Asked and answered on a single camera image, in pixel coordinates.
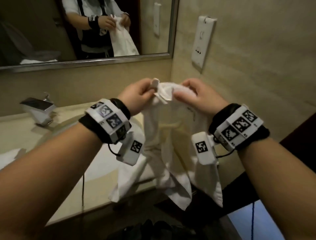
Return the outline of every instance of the wristband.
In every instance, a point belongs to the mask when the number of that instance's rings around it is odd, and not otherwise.
[[[209,132],[215,136],[228,151],[240,150],[253,141],[265,139],[270,135],[263,121],[247,106],[230,104],[218,112],[209,127]]]
[[[103,143],[116,144],[122,140],[131,124],[127,117],[130,117],[127,107],[118,99],[101,99],[86,110],[86,115],[79,119],[79,122],[94,132]]]
[[[88,17],[88,24],[93,30],[100,30],[99,22],[98,22],[99,16],[92,16]]]

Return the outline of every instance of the white shirt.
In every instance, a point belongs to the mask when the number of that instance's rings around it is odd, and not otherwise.
[[[74,12],[81,15],[77,0],[62,0],[62,2],[66,13]],[[120,10],[115,0],[104,0],[105,6],[108,5],[108,2],[111,2],[111,7],[114,15],[121,17],[124,12]],[[82,0],[82,8],[85,16],[87,17],[91,17],[93,15],[102,15],[102,9],[98,0]],[[77,29],[77,33],[79,39],[82,40],[82,30]],[[107,52],[109,47],[88,47],[84,44],[81,44],[81,49],[86,53],[104,53]]]

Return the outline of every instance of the faucet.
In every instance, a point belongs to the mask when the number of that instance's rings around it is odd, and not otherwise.
[[[56,108],[55,104],[50,100],[50,96],[46,93],[43,100],[36,98],[27,98],[20,102],[25,112],[31,114],[35,123],[40,126],[47,126],[53,119],[51,118],[52,111]]]

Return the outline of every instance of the light switch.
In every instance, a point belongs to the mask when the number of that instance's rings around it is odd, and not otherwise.
[[[216,21],[217,19],[207,16],[199,16],[198,18],[191,58],[201,69],[203,68],[207,47]]]
[[[154,3],[154,34],[159,36],[160,3]]]

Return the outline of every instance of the mirror frame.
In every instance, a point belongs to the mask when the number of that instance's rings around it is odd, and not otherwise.
[[[139,55],[136,57],[124,56],[124,57],[106,58],[106,59],[77,60],[77,61],[65,61],[65,62],[48,62],[48,63],[35,63],[35,64],[25,64],[25,65],[15,65],[15,66],[2,66],[0,67],[0,72],[21,73],[21,72],[31,72],[31,71],[39,71],[39,70],[46,70],[46,69],[62,69],[62,68],[98,66],[98,65],[106,65],[106,64],[116,64],[116,63],[171,59],[173,58],[173,49],[174,49],[174,41],[175,41],[176,27],[177,27],[179,0],[172,0],[171,4],[172,5],[171,5],[171,16],[170,16],[169,42],[168,42],[167,53],[146,54],[146,55]]]

